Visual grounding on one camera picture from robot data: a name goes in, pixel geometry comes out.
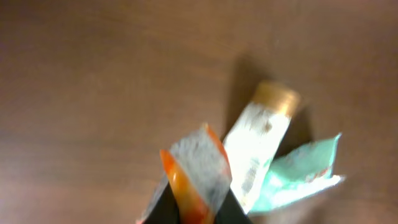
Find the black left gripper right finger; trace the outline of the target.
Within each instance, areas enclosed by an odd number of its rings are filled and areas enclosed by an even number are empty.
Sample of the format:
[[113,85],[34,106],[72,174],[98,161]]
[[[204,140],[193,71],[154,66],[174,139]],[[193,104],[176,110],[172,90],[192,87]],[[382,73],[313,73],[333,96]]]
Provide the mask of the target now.
[[231,190],[216,214],[215,224],[252,224]]

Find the mint green wipes pack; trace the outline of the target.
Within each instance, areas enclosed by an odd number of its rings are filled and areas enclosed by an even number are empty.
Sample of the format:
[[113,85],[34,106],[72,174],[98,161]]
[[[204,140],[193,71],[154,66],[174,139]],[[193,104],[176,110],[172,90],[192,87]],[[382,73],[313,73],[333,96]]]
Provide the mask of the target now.
[[344,176],[333,174],[340,137],[339,133],[330,139],[304,144],[273,160],[248,213],[267,213],[344,181]]

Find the small orange box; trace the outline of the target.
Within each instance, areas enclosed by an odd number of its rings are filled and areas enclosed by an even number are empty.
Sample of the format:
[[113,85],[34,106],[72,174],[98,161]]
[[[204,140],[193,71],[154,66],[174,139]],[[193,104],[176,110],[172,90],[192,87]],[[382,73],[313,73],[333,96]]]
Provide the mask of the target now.
[[164,176],[138,223],[149,216],[169,184],[180,223],[214,223],[232,181],[222,142],[208,124],[160,150]]

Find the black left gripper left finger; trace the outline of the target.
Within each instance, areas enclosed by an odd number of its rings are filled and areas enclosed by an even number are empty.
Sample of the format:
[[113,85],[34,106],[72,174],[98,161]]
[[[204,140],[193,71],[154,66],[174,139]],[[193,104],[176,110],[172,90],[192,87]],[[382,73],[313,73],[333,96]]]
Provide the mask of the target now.
[[174,195],[167,184],[159,200],[143,224],[179,224],[180,217]]

